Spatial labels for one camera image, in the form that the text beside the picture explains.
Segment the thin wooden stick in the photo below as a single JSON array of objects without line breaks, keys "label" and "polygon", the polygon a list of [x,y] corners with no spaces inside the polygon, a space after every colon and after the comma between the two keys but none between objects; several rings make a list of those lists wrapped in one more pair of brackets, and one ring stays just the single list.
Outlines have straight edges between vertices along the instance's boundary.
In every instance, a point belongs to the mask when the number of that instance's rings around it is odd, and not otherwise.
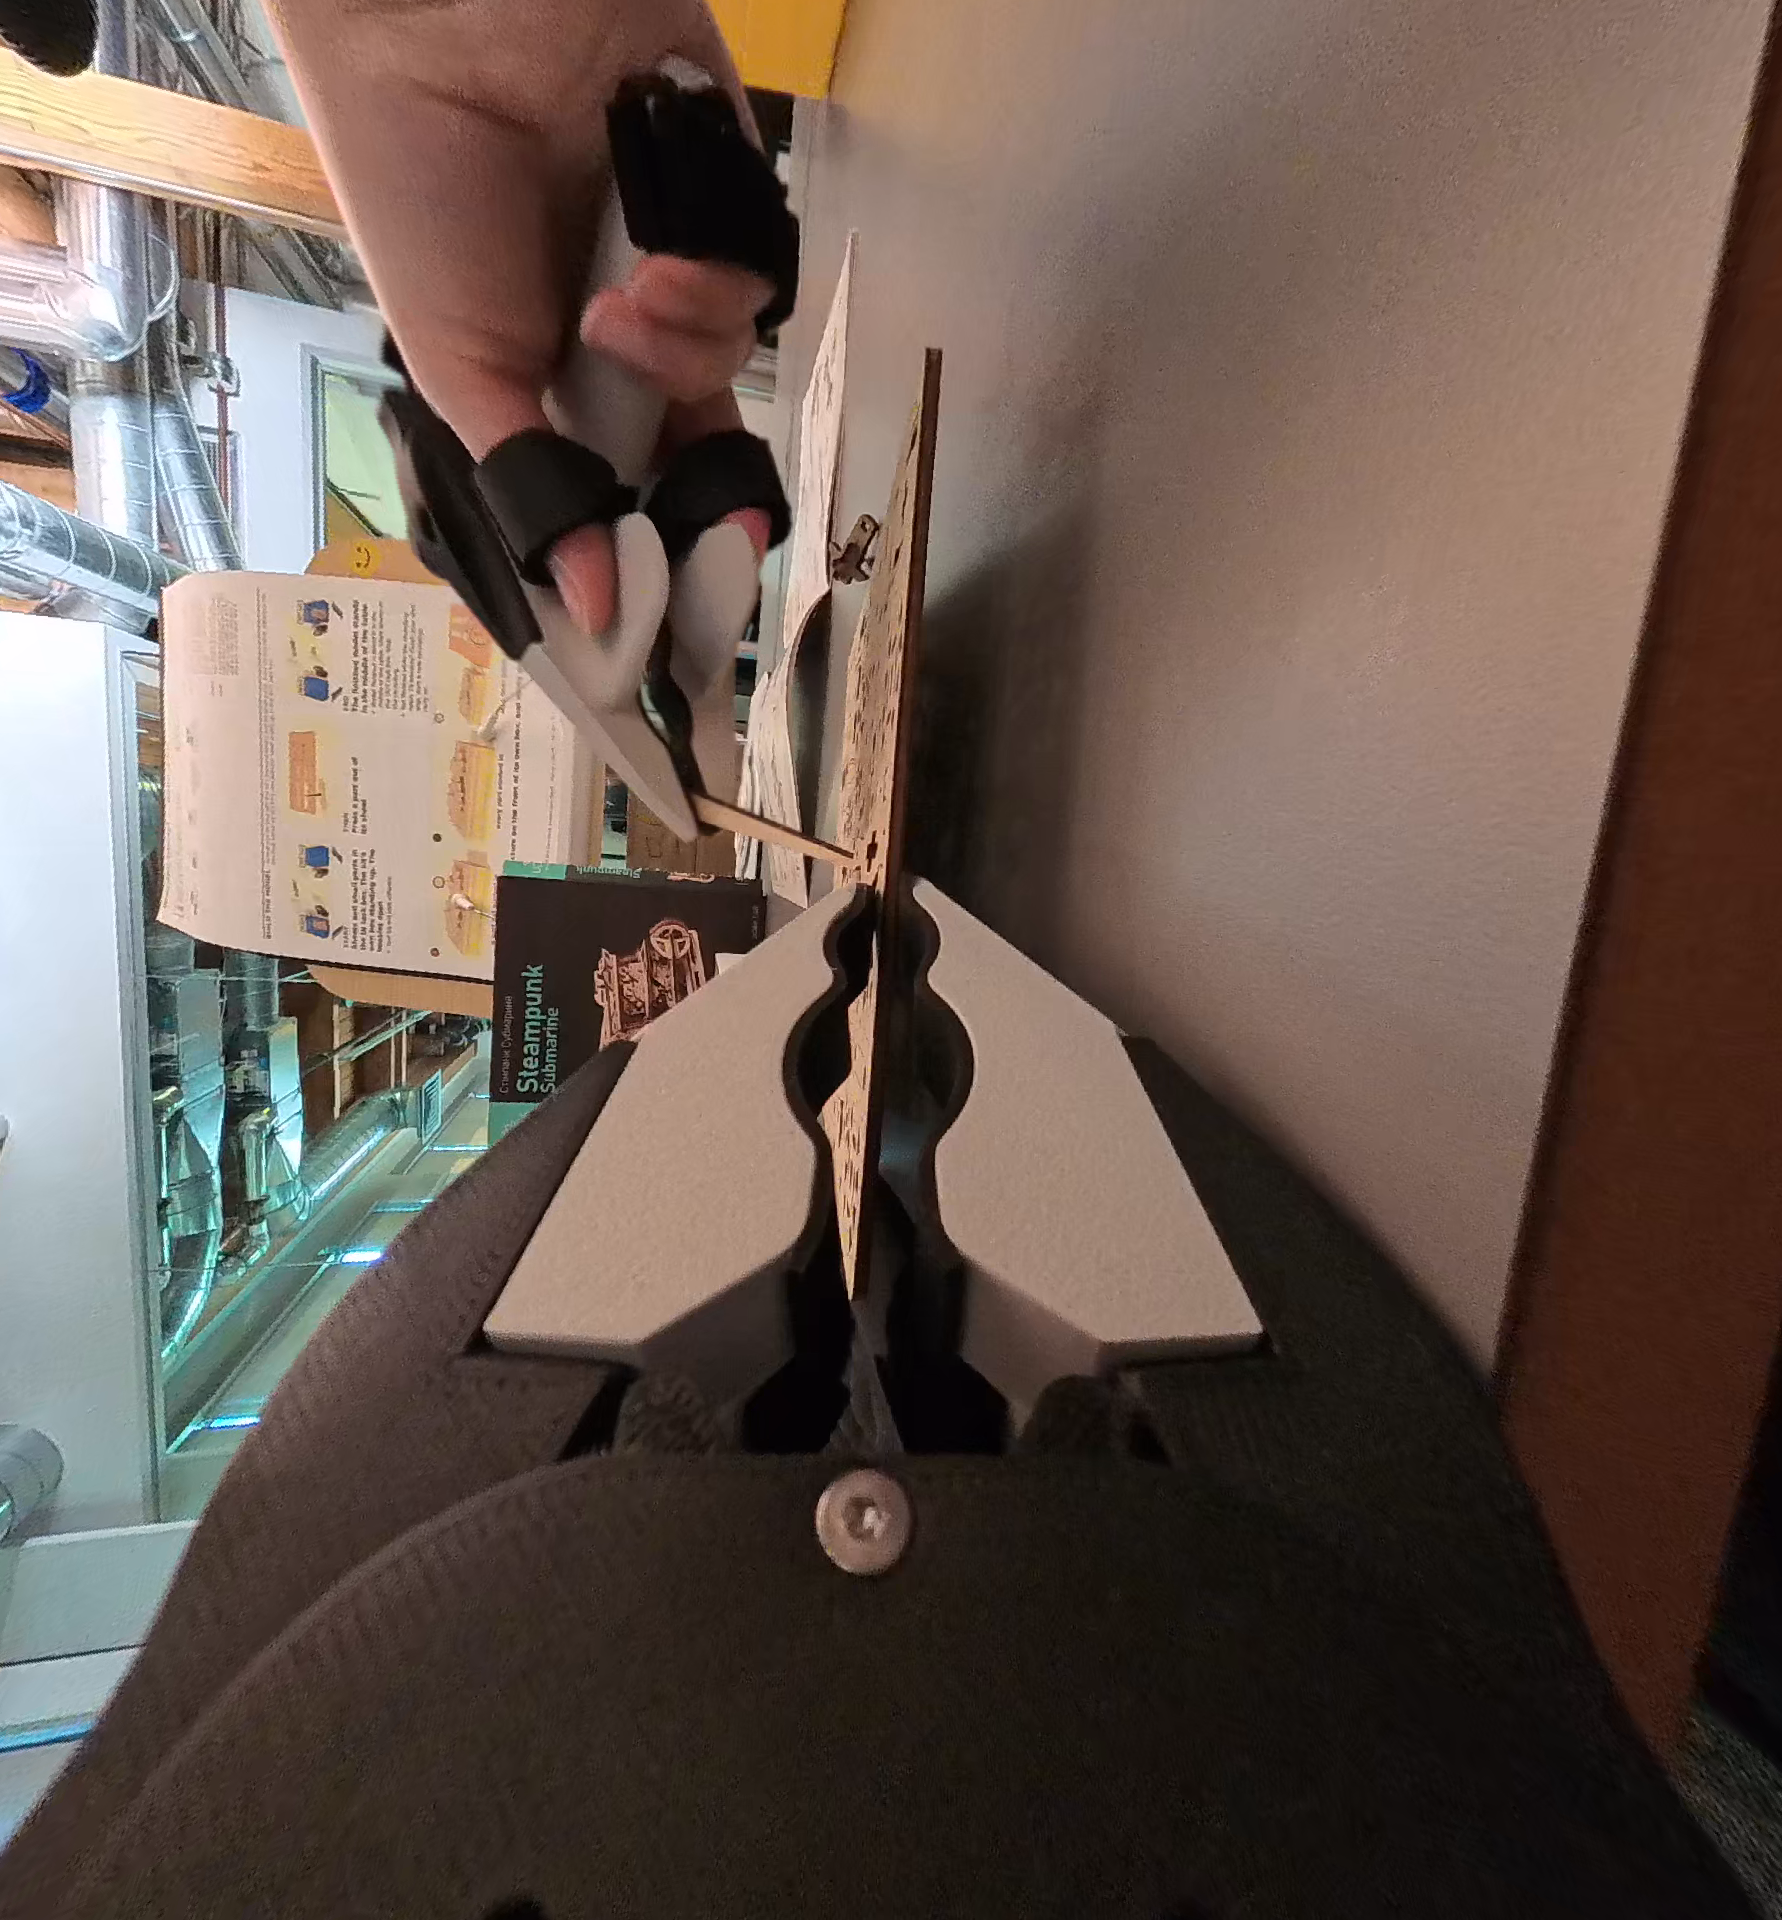
[{"label": "thin wooden stick", "polygon": [[759,842],[810,861],[823,861],[839,869],[856,865],[856,852],[843,846],[772,822],[701,789],[690,792],[686,800],[700,827],[730,831],[738,837]]}]

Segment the open instruction booklet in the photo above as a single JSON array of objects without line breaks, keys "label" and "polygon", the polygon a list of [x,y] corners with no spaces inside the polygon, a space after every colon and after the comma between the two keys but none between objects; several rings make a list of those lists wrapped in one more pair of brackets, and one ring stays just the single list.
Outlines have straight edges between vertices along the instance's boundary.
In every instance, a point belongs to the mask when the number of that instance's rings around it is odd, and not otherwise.
[{"label": "open instruction booklet", "polygon": [[823,330],[797,411],[791,468],[791,526],[782,563],[782,612],[772,662],[756,680],[747,707],[736,806],[783,836],[742,831],[736,874],[759,877],[774,900],[808,905],[805,808],[791,746],[791,693],[803,640],[828,612],[832,520],[842,449],[856,234],[845,236]]}]

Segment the person's right hand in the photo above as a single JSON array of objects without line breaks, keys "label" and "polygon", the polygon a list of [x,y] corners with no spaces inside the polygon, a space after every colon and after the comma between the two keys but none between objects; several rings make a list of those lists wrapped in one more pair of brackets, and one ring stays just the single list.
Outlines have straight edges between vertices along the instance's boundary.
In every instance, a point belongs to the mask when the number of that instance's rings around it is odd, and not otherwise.
[{"label": "person's right hand", "polygon": [[269,4],[306,123],[412,388],[474,460],[551,424],[567,345],[670,404],[670,447],[742,426],[764,280],[652,256],[587,293],[618,85],[705,69],[757,143],[705,4]]}]

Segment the laser-cut wooden parts sheet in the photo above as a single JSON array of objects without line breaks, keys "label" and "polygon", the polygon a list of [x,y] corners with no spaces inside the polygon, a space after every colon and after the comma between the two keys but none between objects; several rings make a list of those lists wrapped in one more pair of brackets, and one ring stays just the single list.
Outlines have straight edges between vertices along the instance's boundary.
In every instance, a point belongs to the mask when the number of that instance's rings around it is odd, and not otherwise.
[{"label": "laser-cut wooden parts sheet", "polygon": [[891,495],[878,527],[878,562],[848,649],[839,741],[838,840],[848,874],[872,894],[863,985],[848,1008],[849,1071],[823,1110],[843,1278],[854,1306],[868,1289],[873,1192],[882,1143],[876,1054],[887,1014],[894,915],[904,877],[910,700],[925,604],[927,539],[943,354],[925,348]]}]

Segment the yellow plastic bin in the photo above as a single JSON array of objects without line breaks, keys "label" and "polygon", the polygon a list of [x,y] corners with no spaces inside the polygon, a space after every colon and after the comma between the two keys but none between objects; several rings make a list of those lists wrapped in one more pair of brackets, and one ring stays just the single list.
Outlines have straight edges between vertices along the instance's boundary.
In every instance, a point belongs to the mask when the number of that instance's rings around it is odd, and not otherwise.
[{"label": "yellow plastic bin", "polygon": [[747,92],[829,95],[848,2],[707,2]]}]

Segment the instruction poster on cardboard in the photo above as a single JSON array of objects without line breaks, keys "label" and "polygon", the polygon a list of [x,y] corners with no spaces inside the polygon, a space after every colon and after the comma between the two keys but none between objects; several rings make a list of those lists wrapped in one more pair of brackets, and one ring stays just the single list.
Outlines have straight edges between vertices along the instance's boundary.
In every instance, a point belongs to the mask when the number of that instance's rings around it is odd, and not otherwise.
[{"label": "instruction poster on cardboard", "polygon": [[157,918],[488,1014],[497,881],[602,847],[602,763],[403,539],[159,597]]}]

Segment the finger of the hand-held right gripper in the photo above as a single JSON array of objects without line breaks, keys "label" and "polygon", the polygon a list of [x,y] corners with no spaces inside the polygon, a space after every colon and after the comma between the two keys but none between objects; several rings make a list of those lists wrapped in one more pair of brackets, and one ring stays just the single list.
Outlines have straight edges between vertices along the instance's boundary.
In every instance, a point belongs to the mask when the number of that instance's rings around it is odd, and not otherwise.
[{"label": "finger of the hand-held right gripper", "polygon": [[658,824],[686,843],[701,836],[691,715],[653,640],[615,655],[575,635],[559,648],[538,640],[521,649],[519,666]]}]

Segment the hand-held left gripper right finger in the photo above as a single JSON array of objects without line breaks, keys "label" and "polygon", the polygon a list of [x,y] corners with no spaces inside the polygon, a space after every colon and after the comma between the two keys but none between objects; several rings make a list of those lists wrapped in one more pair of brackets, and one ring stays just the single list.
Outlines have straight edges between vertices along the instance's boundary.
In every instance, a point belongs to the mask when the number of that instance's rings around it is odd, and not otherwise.
[{"label": "hand-held left gripper right finger", "polygon": [[908,1202],[910,1444],[997,1439],[1060,1380],[1258,1356],[1260,1309],[1127,1035],[931,880],[908,900],[938,1108]]}]

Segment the black model kit box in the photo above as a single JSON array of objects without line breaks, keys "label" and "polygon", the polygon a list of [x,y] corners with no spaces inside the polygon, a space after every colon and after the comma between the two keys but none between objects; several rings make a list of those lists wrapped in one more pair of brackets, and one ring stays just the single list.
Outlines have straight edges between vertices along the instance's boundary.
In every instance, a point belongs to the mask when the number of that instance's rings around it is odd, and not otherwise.
[{"label": "black model kit box", "polygon": [[493,890],[488,1093],[501,1118],[549,1099],[764,937],[738,876],[509,865]]}]

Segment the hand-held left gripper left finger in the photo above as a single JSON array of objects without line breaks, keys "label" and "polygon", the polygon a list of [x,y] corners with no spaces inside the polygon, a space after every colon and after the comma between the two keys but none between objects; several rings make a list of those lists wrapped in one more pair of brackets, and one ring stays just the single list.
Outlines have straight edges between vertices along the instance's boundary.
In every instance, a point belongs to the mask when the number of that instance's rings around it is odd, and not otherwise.
[{"label": "hand-held left gripper left finger", "polygon": [[878,894],[843,881],[612,1048],[619,1064],[481,1323],[499,1356],[684,1380],[749,1451],[813,1453],[856,1320],[823,1101]]}]

